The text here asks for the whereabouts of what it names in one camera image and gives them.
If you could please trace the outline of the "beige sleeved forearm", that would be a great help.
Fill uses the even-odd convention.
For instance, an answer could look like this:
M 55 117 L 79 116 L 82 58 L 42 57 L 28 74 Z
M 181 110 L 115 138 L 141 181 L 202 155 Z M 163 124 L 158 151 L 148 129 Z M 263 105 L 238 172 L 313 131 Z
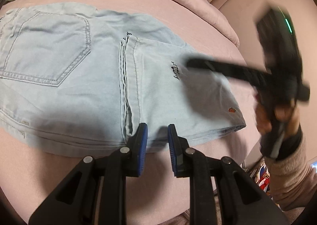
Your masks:
M 264 158 L 270 174 L 270 193 L 283 211 L 306 207 L 316 192 L 316 169 L 306 158 L 306 141 L 301 128 L 283 141 L 274 160 Z

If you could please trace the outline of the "person right hand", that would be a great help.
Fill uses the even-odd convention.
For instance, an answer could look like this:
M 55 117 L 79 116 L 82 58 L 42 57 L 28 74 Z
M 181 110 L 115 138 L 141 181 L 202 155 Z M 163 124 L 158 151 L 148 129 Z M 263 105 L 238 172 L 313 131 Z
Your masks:
M 261 135 L 265 135 L 272 130 L 270 115 L 267 114 L 264 106 L 261 104 L 260 95 L 255 95 L 255 116 L 256 127 Z M 275 108 L 275 117 L 281 123 L 286 123 L 284 141 L 297 134 L 300 125 L 300 112 L 294 100 L 290 104 L 277 105 Z

